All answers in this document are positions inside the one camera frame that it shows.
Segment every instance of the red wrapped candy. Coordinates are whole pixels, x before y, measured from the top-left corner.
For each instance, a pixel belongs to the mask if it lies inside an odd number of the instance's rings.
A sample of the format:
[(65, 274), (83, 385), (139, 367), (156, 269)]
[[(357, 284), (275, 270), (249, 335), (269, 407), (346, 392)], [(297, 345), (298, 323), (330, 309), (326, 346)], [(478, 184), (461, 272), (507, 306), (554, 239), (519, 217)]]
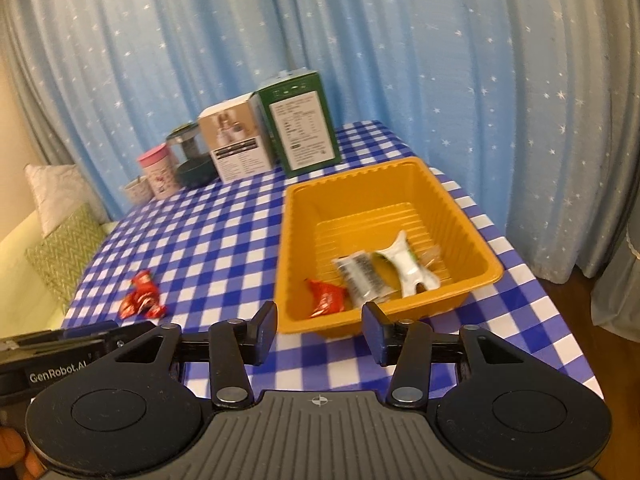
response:
[(118, 311), (120, 319), (144, 311), (147, 319), (160, 319), (166, 315), (166, 307), (160, 304), (160, 290), (151, 279), (149, 270), (141, 270), (133, 277), (131, 283), (134, 285), (134, 291), (122, 300)]
[(315, 308), (309, 317), (336, 314), (344, 311), (344, 295), (347, 289), (331, 283), (306, 280), (311, 293), (314, 295)]

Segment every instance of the wooden floor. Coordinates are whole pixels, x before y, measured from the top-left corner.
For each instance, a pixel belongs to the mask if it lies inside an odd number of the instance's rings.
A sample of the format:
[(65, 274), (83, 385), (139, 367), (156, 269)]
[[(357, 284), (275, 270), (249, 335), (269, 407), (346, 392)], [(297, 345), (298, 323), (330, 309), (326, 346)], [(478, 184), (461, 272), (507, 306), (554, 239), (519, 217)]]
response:
[(564, 285), (542, 281), (591, 365), (613, 416), (613, 434), (596, 470), (606, 480), (640, 479), (640, 343), (591, 324), (594, 280), (575, 269)]

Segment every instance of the wall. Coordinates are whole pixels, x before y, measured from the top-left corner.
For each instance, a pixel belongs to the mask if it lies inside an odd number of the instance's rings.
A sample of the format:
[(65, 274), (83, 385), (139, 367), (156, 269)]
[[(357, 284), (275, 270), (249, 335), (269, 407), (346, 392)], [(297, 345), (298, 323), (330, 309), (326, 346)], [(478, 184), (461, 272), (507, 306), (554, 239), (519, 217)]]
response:
[(0, 240), (34, 210), (24, 167), (41, 164), (31, 147), (6, 62), (0, 56)]

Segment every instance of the blue and white checkered tablecloth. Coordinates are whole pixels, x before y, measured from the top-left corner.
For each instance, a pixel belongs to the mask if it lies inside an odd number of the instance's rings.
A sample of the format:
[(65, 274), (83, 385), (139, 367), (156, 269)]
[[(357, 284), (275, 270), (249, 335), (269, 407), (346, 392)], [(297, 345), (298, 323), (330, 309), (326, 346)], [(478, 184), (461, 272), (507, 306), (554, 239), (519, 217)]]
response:
[[(285, 188), (295, 182), (411, 156), (381, 123), (347, 124), (337, 132), (343, 163), (297, 178), (281, 169), (233, 184), (180, 192), (137, 208), (116, 227), (86, 270), (64, 325), (116, 319), (130, 279), (151, 269), (170, 316), (185, 332), (231, 317), (250, 318), (273, 298)], [(480, 324), (602, 396), (567, 325), (516, 251), (454, 181), (432, 169), (500, 258), (506, 272), (473, 291), (458, 309), (428, 319), (437, 332)], [(126, 320), (126, 324), (135, 319)], [(325, 340), (277, 335), (267, 362), (247, 367), (254, 391), (375, 389), (385, 392), (394, 368), (378, 367), (363, 336)], [(191, 364), (187, 386), (209, 392), (207, 364)], [(452, 365), (434, 365), (431, 397), (455, 384)]]

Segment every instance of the pink lid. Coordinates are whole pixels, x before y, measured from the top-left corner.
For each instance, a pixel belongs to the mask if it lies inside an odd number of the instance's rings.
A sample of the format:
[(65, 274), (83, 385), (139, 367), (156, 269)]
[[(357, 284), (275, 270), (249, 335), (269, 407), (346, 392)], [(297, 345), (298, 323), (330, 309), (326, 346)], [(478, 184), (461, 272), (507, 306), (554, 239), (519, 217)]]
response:
[(152, 164), (159, 162), (166, 156), (169, 156), (169, 149), (166, 144), (162, 143), (160, 146), (151, 148), (148, 152), (140, 155), (138, 157), (138, 162), (143, 168), (146, 168), (147, 166), (151, 166)]

